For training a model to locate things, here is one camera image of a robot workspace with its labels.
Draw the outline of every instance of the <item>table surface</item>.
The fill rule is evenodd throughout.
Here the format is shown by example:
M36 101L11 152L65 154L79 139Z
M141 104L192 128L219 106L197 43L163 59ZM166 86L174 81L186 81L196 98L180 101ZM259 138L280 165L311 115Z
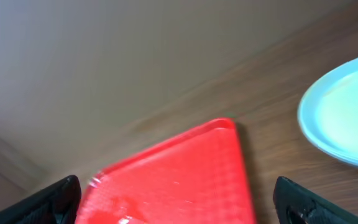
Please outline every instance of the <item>table surface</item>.
M285 176L358 216L358 169L312 146L296 111L319 77L358 57L358 2L199 86L147 119L126 127L109 147L122 157L217 117L239 126L259 223L278 223L272 201ZM102 167L117 158L106 151Z

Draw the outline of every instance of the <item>plate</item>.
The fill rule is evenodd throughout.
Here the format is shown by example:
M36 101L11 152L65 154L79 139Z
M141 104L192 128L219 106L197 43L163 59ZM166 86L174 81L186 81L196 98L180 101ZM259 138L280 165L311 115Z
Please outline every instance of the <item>plate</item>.
M298 121L313 145L358 166L358 58L309 87L298 108Z

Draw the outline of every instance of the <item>wood grain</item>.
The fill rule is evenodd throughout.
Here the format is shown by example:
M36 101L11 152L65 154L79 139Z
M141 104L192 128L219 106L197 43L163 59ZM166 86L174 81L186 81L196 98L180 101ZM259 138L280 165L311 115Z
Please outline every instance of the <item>wood grain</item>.
M81 175L220 116L239 124L259 223L278 223L272 194L284 175L358 215L358 169L313 147L296 119L319 77L358 57L358 2L188 92L122 130Z

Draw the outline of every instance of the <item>red tray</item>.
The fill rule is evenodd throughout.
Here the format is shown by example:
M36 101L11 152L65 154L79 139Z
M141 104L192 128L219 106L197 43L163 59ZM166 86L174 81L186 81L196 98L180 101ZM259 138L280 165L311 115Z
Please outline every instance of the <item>red tray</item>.
M214 119L102 170L85 223L256 223L235 124Z

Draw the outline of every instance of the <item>black object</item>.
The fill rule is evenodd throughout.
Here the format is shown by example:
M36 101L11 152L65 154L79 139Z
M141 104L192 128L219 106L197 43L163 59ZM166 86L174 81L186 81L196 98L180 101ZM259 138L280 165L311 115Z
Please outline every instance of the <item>black object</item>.
M279 177L273 201L280 224L358 224L358 217L286 177Z
M81 200L70 175L0 212L0 224L74 224ZM358 217L286 177L279 177L273 201L280 224L358 224Z
M80 200L80 182L70 175L1 211L0 224L74 224Z

